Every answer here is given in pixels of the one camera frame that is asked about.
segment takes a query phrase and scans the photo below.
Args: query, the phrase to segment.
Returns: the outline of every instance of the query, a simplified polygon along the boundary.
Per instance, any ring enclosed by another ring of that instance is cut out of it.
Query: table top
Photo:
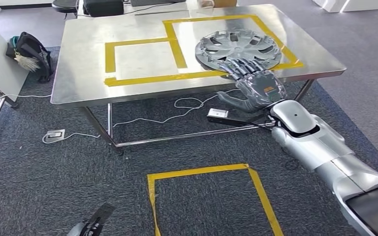
[[[51,103],[63,108],[226,89],[232,80],[203,68],[199,40],[218,30],[273,37],[283,82],[341,75],[345,66],[271,4],[68,20]]]

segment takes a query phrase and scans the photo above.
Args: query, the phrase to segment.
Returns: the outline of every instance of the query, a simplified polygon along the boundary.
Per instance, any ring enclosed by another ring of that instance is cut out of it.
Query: black box
[[[123,15],[124,4],[122,0],[84,0],[83,11],[92,17]]]

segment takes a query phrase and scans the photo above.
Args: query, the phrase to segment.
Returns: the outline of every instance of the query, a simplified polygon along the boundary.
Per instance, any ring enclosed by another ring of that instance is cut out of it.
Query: black bag
[[[31,34],[22,32],[20,36],[12,37],[7,44],[5,54],[19,63],[19,58],[22,57],[37,63],[36,72],[40,73],[38,81],[40,83],[50,81],[52,75],[50,52]]]
[[[123,15],[124,4],[122,0],[84,0],[83,12],[92,17]]]

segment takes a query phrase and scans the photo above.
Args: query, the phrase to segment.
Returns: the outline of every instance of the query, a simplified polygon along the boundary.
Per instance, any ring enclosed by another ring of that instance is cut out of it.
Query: stool
[[[76,3],[77,0],[54,0],[51,6],[56,11],[65,13],[64,19],[66,19],[68,13],[77,14]]]

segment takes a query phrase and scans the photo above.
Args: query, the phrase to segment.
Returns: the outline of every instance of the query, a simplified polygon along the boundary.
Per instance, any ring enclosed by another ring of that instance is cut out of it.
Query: yellow tape
[[[163,21],[167,37],[169,38],[170,48],[172,49],[177,68],[187,68],[185,57],[183,56],[182,49],[180,48],[179,41],[177,40],[175,30],[172,24]]]
[[[260,27],[260,29],[267,34],[268,36],[272,37],[278,47],[281,49],[281,52],[286,56],[289,60],[289,63],[279,64],[272,68],[272,70],[277,69],[286,69],[286,68],[294,68],[294,67],[301,67],[304,64],[296,58],[295,54],[289,48],[287,48],[282,41],[273,33],[267,25],[256,15],[249,15],[251,19]]]
[[[280,228],[276,215],[273,212],[272,205],[270,204],[269,199],[267,198],[266,192],[264,191],[264,187],[260,181],[260,178],[258,177],[257,172],[253,170],[252,168],[250,168],[248,164],[213,166],[213,167],[204,167],[204,168],[198,168],[198,169],[172,171],[172,172],[147,175],[149,198],[150,198],[150,203],[153,209],[155,236],[161,236],[160,229],[158,228],[158,224],[157,224],[157,217],[156,217],[156,193],[155,193],[156,180],[165,179],[165,178],[182,177],[182,176],[199,175],[199,174],[206,174],[206,173],[214,173],[214,172],[221,172],[221,171],[245,170],[245,169],[249,171],[250,177],[252,178],[252,181],[258,193],[258,197],[260,198],[261,204],[263,205],[264,212],[266,213],[267,219],[269,220],[270,226],[272,227],[273,234],[275,236],[283,236],[282,230]]]
[[[289,50],[289,48],[287,48],[279,38],[277,38],[277,36],[266,26],[266,24],[258,16],[232,15],[232,16],[214,16],[214,17],[166,20],[166,21],[163,21],[164,28],[167,34],[166,38],[154,38],[154,39],[142,39],[142,40],[105,43],[105,72],[106,73],[115,72],[115,47],[116,46],[144,44],[144,43],[157,43],[157,42],[169,42],[177,68],[187,68],[185,57],[183,56],[182,49],[180,48],[179,41],[173,29],[173,23],[200,22],[200,21],[213,21],[213,20],[231,20],[231,19],[245,19],[245,18],[251,18],[263,30],[265,34],[272,37],[275,40],[276,44],[281,49],[281,52],[289,60],[289,63],[278,64],[275,67],[271,68],[272,70],[281,70],[281,69],[289,69],[289,68],[304,66],[304,64],[298,58],[296,58],[295,54],[291,50]],[[176,74],[176,75],[125,79],[125,80],[116,80],[116,78],[112,77],[112,78],[105,79],[105,84],[112,87],[112,86],[134,85],[134,84],[154,83],[154,82],[162,82],[162,81],[222,76],[225,74],[226,73],[221,72],[221,71],[207,71],[207,72],[194,72],[194,73],[185,73],[185,74]]]
[[[112,86],[136,85],[136,84],[145,84],[145,83],[172,81],[172,80],[204,78],[204,77],[212,77],[212,76],[223,76],[223,75],[226,75],[226,74],[227,73],[222,72],[222,71],[203,71],[203,72],[195,72],[195,73],[183,73],[183,74],[177,74],[177,75],[162,75],[162,76],[125,79],[125,80],[117,80],[115,77],[111,77],[111,78],[105,79],[105,84],[108,85],[109,87],[112,87]]]
[[[276,218],[275,213],[273,212],[272,205],[270,204],[266,191],[264,191],[263,184],[261,184],[260,178],[258,177],[258,173],[252,168],[249,168],[249,173],[250,177],[253,180],[255,189],[257,190],[258,197],[260,198],[261,205],[263,206],[264,212],[266,213],[267,219],[269,220],[270,226],[272,227],[273,234],[275,236],[283,236],[279,222]]]
[[[159,43],[159,42],[167,42],[167,41],[169,41],[168,38],[151,38],[151,39],[139,39],[139,40],[131,40],[131,41],[105,43],[105,72],[106,73],[115,72],[115,47],[116,46],[145,44],[145,43]]]
[[[212,17],[200,17],[200,18],[186,18],[177,20],[166,20],[163,23],[181,23],[181,22],[199,22],[199,21],[215,21],[215,20],[232,20],[249,18],[254,15],[231,15],[231,16],[212,16]]]

